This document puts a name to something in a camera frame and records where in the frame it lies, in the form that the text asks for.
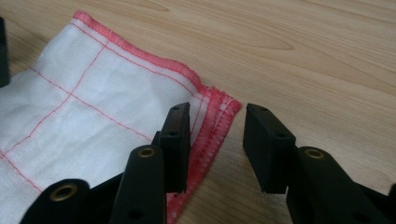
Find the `wooden table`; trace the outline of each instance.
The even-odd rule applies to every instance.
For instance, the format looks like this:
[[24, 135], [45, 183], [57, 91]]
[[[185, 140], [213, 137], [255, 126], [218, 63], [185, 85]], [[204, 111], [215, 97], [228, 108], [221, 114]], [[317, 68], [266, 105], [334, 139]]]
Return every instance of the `wooden table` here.
[[[137, 47], [187, 64], [206, 85], [270, 108], [297, 146], [330, 152], [353, 180], [396, 182], [396, 2], [392, 0], [0, 0], [17, 74], [77, 10]], [[242, 148], [245, 109], [178, 223], [291, 223]]]

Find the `table surface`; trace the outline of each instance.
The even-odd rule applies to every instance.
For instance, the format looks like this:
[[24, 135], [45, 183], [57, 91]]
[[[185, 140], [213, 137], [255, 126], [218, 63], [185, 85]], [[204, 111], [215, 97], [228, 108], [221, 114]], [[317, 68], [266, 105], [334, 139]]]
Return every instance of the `table surface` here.
[[[35, 62], [77, 10], [126, 40], [185, 63], [206, 85], [271, 109], [297, 146], [330, 152], [351, 178], [396, 182], [393, 0], [0, 0], [10, 71]], [[245, 108], [177, 223], [291, 223], [242, 148]]]

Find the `wood grain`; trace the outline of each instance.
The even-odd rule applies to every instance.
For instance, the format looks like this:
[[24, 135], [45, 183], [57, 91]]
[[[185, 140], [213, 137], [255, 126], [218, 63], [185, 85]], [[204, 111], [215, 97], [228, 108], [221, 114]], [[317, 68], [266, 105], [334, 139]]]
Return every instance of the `wood grain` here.
[[[137, 47], [187, 64], [206, 85], [270, 108], [297, 145], [330, 152], [357, 182], [396, 182], [392, 0], [0, 0], [17, 74], [84, 10]], [[245, 111], [178, 223], [290, 223], [260, 193], [242, 148]]]

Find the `white cloth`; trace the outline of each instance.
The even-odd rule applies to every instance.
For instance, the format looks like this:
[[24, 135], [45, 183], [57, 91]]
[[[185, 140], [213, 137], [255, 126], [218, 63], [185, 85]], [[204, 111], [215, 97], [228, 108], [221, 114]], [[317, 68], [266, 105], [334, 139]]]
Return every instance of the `white cloth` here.
[[150, 144], [169, 108], [191, 104], [186, 195], [168, 197], [168, 222], [204, 177], [240, 104], [186, 65], [130, 45], [84, 12], [37, 63], [0, 89], [0, 223], [18, 223], [39, 193], [65, 178], [94, 187]]

